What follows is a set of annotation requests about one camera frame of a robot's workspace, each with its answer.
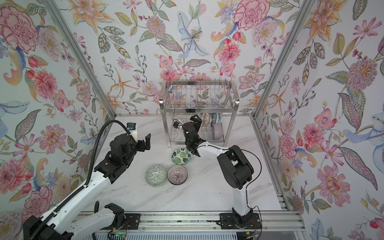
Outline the white red-patterned bowl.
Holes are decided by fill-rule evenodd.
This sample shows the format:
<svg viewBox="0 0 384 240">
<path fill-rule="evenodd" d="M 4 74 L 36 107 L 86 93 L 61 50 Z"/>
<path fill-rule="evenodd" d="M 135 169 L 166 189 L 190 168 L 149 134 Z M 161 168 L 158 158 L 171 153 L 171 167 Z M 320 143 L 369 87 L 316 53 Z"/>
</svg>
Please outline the white red-patterned bowl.
<svg viewBox="0 0 384 240">
<path fill-rule="evenodd" d="M 212 115 L 211 113 L 203 113 L 202 114 L 202 127 L 208 127 L 211 125 Z"/>
</svg>

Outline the purple striped bowl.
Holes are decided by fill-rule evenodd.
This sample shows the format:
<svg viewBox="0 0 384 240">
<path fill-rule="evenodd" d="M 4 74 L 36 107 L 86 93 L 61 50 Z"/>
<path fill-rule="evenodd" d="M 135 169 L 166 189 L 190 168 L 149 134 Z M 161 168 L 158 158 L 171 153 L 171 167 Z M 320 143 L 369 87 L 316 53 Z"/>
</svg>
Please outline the purple striped bowl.
<svg viewBox="0 0 384 240">
<path fill-rule="evenodd" d="M 172 185 L 181 185 L 188 178 L 188 171 L 184 166 L 174 165 L 168 170 L 168 180 Z"/>
</svg>

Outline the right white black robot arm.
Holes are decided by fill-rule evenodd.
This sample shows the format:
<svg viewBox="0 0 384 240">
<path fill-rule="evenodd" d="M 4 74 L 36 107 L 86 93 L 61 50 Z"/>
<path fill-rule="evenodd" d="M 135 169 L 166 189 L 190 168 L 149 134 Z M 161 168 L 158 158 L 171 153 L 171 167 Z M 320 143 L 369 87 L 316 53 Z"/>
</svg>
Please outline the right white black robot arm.
<svg viewBox="0 0 384 240">
<path fill-rule="evenodd" d="M 247 184 L 252 181 L 254 168 L 238 146 L 226 149 L 202 139 L 199 136 L 201 125 L 202 119 L 198 115 L 193 115 L 189 122 L 182 125 L 187 150 L 197 157 L 210 156 L 218 160 L 227 184 L 233 188 L 232 217 L 237 227 L 244 229 L 253 216 L 248 204 Z"/>
</svg>

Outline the blue floral ceramic bowl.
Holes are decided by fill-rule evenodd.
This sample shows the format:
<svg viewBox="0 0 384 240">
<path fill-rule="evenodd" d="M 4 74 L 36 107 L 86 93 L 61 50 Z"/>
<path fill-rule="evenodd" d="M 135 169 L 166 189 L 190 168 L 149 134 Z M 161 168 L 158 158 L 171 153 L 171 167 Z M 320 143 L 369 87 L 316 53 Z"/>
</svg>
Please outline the blue floral ceramic bowl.
<svg viewBox="0 0 384 240">
<path fill-rule="evenodd" d="M 222 123 L 221 113 L 212 113 L 211 114 L 211 126 L 213 127 L 216 124 Z"/>
</svg>

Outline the green geometric patterned bowl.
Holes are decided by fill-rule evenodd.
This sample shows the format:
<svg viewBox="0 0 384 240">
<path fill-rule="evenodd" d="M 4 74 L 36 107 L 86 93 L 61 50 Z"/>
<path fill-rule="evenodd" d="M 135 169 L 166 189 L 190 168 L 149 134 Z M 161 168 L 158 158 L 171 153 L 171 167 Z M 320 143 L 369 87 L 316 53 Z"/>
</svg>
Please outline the green geometric patterned bowl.
<svg viewBox="0 0 384 240">
<path fill-rule="evenodd" d="M 149 167 L 145 173 L 145 181 L 151 187 L 159 187 L 167 178 L 167 170 L 161 165 L 153 165 Z"/>
</svg>

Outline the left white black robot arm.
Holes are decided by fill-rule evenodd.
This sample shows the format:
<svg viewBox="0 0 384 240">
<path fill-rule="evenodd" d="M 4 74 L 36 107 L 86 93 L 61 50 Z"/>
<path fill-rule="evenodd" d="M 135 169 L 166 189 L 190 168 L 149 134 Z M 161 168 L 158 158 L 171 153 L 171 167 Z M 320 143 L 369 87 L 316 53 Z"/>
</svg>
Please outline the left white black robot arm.
<svg viewBox="0 0 384 240">
<path fill-rule="evenodd" d="M 131 165 L 137 152 L 151 148 L 151 135 L 136 141 L 131 135 L 121 134 L 110 143 L 111 150 L 85 181 L 58 206 L 40 217 L 32 216 L 23 224 L 25 240 L 82 240 L 104 229 L 117 229 L 127 218 L 120 206 L 110 203 L 98 212 L 81 220 L 75 218 L 98 194 L 112 185 Z"/>
</svg>

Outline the plain lilac ceramic bowl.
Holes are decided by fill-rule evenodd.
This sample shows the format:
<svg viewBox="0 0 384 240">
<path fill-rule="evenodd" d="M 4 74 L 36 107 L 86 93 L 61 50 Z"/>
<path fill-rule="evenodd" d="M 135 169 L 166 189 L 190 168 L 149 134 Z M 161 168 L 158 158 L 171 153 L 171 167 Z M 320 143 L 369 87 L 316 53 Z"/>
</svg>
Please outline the plain lilac ceramic bowl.
<svg viewBox="0 0 384 240">
<path fill-rule="evenodd" d="M 221 124 L 213 124 L 212 131 L 214 140 L 220 141 L 223 138 L 224 129 Z"/>
</svg>

